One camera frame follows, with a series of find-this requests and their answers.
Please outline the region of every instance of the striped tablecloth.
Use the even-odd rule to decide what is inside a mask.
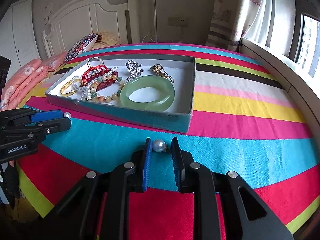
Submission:
[[[187,134],[70,111],[47,101],[44,91],[57,75],[86,58],[134,53],[194,56],[197,69],[207,70],[196,71]],[[42,216],[89,169],[109,172],[129,160],[147,137],[170,142],[174,136],[181,149],[211,171],[237,171],[292,233],[319,206],[319,158],[313,136],[281,85],[254,59],[187,44],[123,45],[81,54],[57,75],[38,85],[21,104],[72,115],[69,131],[47,136],[38,154],[19,160],[20,187]],[[185,240],[192,239],[192,231],[193,195],[177,192],[171,155],[153,153],[148,190],[131,194],[130,239]]]

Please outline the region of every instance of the bed post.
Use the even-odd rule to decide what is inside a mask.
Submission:
[[[44,43],[45,51],[47,52],[47,56],[49,58],[49,57],[52,57],[52,55],[51,55],[50,48],[49,48],[49,43],[46,40],[46,37],[47,37],[47,34],[45,34],[45,31],[42,31],[42,40],[43,40],[43,43]]]
[[[140,43],[138,0],[128,0],[132,43]]]

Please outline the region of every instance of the teal stripe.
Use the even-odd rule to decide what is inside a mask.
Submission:
[[[250,62],[253,64],[260,65],[258,61],[255,59],[241,56],[234,53],[229,53],[221,50],[210,49],[210,48],[200,48],[200,47],[193,47],[193,46],[183,46],[183,45],[165,45],[165,44],[141,44],[141,45],[129,45],[129,46],[119,46],[119,47],[108,47],[103,49],[92,50],[88,52],[84,52],[79,55],[82,56],[90,56],[92,54],[99,54],[104,52],[112,52],[112,51],[125,51],[125,50],[134,50],[134,49],[174,49],[174,50],[186,50],[186,51],[194,51],[194,52],[204,52],[209,54],[215,54],[219,56],[231,57],[239,60],[243,60],[246,62]]]
[[[291,178],[319,159],[313,139],[239,140],[154,132],[72,118],[69,131],[48,135],[53,151],[99,172],[112,171],[130,159],[147,137],[166,142],[176,136],[180,148],[211,171],[237,171],[252,188]],[[177,190],[170,153],[152,153],[150,187]]]

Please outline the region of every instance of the green bangle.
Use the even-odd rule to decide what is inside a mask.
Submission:
[[[129,99],[129,96],[141,89],[152,87],[161,92],[161,98],[155,101],[139,103]],[[174,87],[167,79],[159,76],[142,76],[138,77],[127,83],[120,93],[120,101],[122,106],[150,110],[150,111],[165,111],[173,103],[174,100]]]

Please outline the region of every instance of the electrical socket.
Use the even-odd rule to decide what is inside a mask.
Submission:
[[[168,26],[188,27],[189,19],[181,16],[168,17]]]

